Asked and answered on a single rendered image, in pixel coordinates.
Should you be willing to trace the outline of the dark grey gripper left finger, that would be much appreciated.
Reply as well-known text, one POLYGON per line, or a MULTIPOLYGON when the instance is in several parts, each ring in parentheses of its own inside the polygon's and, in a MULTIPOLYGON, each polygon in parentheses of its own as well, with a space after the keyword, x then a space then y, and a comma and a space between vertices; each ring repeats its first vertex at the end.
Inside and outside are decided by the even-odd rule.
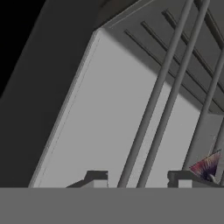
POLYGON ((68 188, 108 188, 109 172, 108 171, 87 171, 84 179, 73 183, 68 188))

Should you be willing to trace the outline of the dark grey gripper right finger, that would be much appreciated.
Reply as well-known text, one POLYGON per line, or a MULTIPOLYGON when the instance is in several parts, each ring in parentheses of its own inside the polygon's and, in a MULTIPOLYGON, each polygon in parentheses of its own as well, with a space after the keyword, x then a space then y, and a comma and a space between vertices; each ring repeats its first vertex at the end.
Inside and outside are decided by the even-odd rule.
POLYGON ((167 178, 169 188, 224 188, 224 185, 201 179, 190 171, 168 171, 167 178))

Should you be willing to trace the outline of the red and purple fish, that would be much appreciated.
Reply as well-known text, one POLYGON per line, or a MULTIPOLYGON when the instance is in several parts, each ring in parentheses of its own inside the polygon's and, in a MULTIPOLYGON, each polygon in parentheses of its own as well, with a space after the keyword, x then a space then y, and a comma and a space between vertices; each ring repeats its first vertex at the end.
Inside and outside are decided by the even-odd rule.
POLYGON ((210 156, 203 158, 189 167, 190 172, 200 179, 218 184, 215 178, 217 166, 221 158, 221 150, 217 150, 210 156))

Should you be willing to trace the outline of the grey oven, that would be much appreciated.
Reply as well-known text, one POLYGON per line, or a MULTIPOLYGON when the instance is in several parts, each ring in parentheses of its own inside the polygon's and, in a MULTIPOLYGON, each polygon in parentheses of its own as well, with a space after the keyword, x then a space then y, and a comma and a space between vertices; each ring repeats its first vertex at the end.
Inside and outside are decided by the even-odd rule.
MULTIPOLYGON (((30 187, 67 187, 87 171, 108 172, 117 187, 131 145, 186 1, 140 0, 94 31, 30 187)), ((161 88, 127 187, 135 187, 177 75, 198 9, 188 6, 175 56, 161 88)), ((184 163, 221 47, 204 22, 146 187, 166 187, 184 163)), ((192 161, 211 152, 224 115, 224 71, 208 110, 206 135, 192 161)))

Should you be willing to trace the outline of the grey metal oven rack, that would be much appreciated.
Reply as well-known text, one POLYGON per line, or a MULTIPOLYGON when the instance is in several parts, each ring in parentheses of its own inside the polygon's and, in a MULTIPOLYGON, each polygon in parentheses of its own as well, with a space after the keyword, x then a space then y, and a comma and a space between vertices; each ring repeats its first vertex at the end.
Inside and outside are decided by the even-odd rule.
MULTIPOLYGON (((140 122, 140 126, 137 130, 136 137, 131 146, 125 166, 122 170, 122 175, 121 175, 118 185, 117 185, 118 187, 125 187, 129 182, 130 174, 131 174, 134 164, 136 162, 138 152, 141 148, 146 130, 149 126, 152 114, 156 107, 158 97, 160 96, 162 87, 164 85, 166 75, 167 75, 170 65, 172 63, 172 59, 174 57, 176 48, 178 46, 180 36, 184 30, 184 26, 185 26, 186 20, 188 18, 190 9, 192 8, 192 4, 193 4, 193 2, 196 2, 196 1, 198 1, 198 0, 186 0, 186 2, 185 2, 185 6, 181 12, 181 15, 180 15, 180 18, 179 18, 179 21, 177 24, 177 28, 175 29, 175 32, 173 33, 173 36, 171 37, 171 42, 170 42, 169 48, 167 50, 167 53, 165 55, 164 62, 159 71, 159 75, 157 77, 156 83, 155 83, 154 88, 150 95, 150 99, 149 99, 146 109, 144 111, 143 118, 142 118, 142 120, 140 122)), ((145 160, 140 178, 137 182, 137 185, 136 185, 137 188, 144 188, 146 186, 148 177, 151 172, 151 168, 154 164, 156 155, 158 153, 158 148, 161 144, 167 123, 169 121, 174 102, 176 101, 177 95, 179 93, 179 88, 181 86, 182 80, 184 79, 184 75, 185 75, 186 69, 188 67, 191 55, 193 53, 193 49, 195 47, 196 40, 199 36, 201 26, 208 14, 208 7, 210 4, 210 1, 211 0, 203 0, 200 3, 199 14, 195 21, 194 27, 192 28, 192 33, 191 33, 189 43, 187 44, 187 47, 185 49, 185 53, 184 53, 183 59, 181 60, 177 76, 175 78, 175 81, 173 82, 171 92, 170 92, 168 100, 165 104, 164 111, 161 116, 160 122, 157 126, 157 131, 154 135, 154 138, 151 143, 147 158, 145 160)))

